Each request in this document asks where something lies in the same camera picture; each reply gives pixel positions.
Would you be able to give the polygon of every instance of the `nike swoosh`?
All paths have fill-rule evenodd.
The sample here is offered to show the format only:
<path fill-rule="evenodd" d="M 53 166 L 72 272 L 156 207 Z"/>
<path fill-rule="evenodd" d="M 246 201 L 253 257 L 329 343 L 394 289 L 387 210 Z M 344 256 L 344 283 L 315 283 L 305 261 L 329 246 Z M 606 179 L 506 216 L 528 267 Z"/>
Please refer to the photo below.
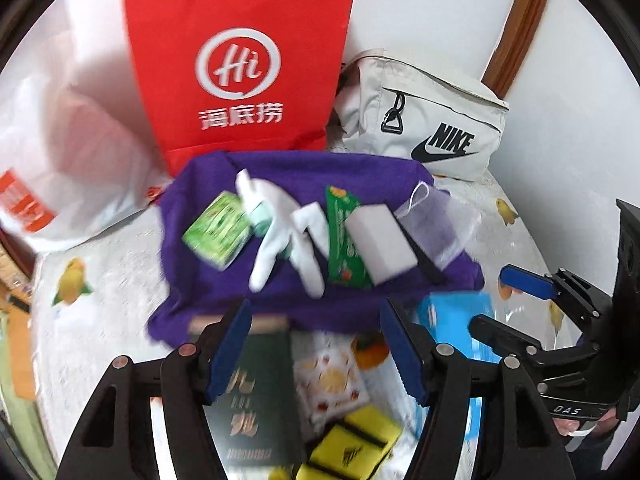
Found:
<path fill-rule="evenodd" d="M 439 160 L 449 160 L 450 158 L 459 158 L 460 156 L 467 156 L 467 155 L 475 155 L 478 152 L 473 152 L 473 153 L 429 153 L 426 149 L 425 146 L 427 144 L 427 140 L 424 140 L 423 142 L 421 142 L 420 144 L 418 144 L 414 150 L 411 152 L 411 158 L 413 160 L 417 160 L 418 162 L 422 162 L 422 163 L 429 163 L 429 162 L 438 162 Z"/>

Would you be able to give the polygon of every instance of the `metal screw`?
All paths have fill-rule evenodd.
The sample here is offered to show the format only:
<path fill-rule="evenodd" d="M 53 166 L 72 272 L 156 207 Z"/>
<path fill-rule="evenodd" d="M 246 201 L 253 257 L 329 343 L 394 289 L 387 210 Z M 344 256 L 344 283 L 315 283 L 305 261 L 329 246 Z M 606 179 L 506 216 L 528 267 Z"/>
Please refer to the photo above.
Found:
<path fill-rule="evenodd" d="M 453 355 L 454 349 L 453 346 L 447 343 L 440 343 L 438 346 L 436 346 L 436 352 L 440 355 L 444 355 L 444 357 L 448 357 L 450 355 Z"/>
<path fill-rule="evenodd" d="M 129 364 L 129 358 L 127 358 L 126 355 L 121 355 L 119 357 L 116 357 L 112 362 L 111 365 L 116 368 L 117 370 L 120 370 L 121 368 L 124 368 L 125 366 L 127 366 L 127 364 Z"/>
<path fill-rule="evenodd" d="M 195 354 L 196 350 L 196 345 L 194 345 L 193 343 L 186 343 L 178 348 L 178 354 L 180 354 L 182 357 L 189 357 Z"/>
<path fill-rule="evenodd" d="M 511 370 L 515 370 L 520 366 L 520 361 L 518 361 L 515 357 L 508 356 L 504 358 L 504 365 L 507 368 L 511 368 Z"/>

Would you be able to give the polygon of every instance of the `blue gripper pad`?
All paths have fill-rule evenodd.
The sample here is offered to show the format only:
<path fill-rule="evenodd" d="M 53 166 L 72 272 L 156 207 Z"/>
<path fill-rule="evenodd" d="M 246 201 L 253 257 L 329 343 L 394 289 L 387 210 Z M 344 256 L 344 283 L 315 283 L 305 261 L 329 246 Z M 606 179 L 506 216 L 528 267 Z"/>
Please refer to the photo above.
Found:
<path fill-rule="evenodd" d="M 547 278 L 511 265 L 500 271 L 500 282 L 541 300 L 552 300 L 558 295 L 554 284 Z"/>
<path fill-rule="evenodd" d="M 398 367 L 404 389 L 418 404 L 424 405 L 427 402 L 427 391 L 422 384 L 422 362 L 389 303 L 380 308 L 380 327 Z"/>
<path fill-rule="evenodd" d="M 248 300 L 244 300 L 220 340 L 218 351 L 210 362 L 209 384 L 205 389 L 205 396 L 209 402 L 214 402 L 226 392 L 244 340 L 251 328 L 251 314 L 251 305 Z"/>

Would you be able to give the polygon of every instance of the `human hand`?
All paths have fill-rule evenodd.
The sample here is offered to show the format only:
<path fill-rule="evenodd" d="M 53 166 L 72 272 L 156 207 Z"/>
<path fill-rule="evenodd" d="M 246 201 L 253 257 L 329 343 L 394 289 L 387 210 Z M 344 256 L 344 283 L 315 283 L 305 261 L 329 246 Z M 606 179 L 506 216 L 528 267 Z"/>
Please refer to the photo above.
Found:
<path fill-rule="evenodd" d="M 601 436 L 605 433 L 609 433 L 616 428 L 618 425 L 618 420 L 616 419 L 616 409 L 611 408 L 604 416 L 598 421 L 596 427 L 591 431 L 591 436 Z M 554 418 L 554 424 L 556 425 L 556 430 L 562 436 L 568 436 L 569 433 L 577 431 L 580 428 L 579 420 L 567 420 L 565 418 Z"/>

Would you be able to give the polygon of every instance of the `snack package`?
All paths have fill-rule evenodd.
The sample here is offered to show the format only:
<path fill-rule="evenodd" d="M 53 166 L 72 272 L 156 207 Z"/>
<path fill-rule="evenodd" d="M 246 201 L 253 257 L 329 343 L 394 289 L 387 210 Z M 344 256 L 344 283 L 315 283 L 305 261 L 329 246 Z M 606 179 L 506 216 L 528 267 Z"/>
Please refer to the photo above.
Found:
<path fill-rule="evenodd" d="M 326 216 L 329 222 L 329 283 L 367 288 L 371 280 L 362 258 L 344 227 L 344 221 L 360 201 L 344 189 L 326 188 Z"/>
<path fill-rule="evenodd" d="M 294 364 L 296 390 L 315 429 L 369 402 L 349 346 L 326 348 Z"/>
<path fill-rule="evenodd" d="M 225 270 L 251 234 L 251 224 L 240 199 L 223 191 L 187 229 L 182 241 L 217 270 Z"/>

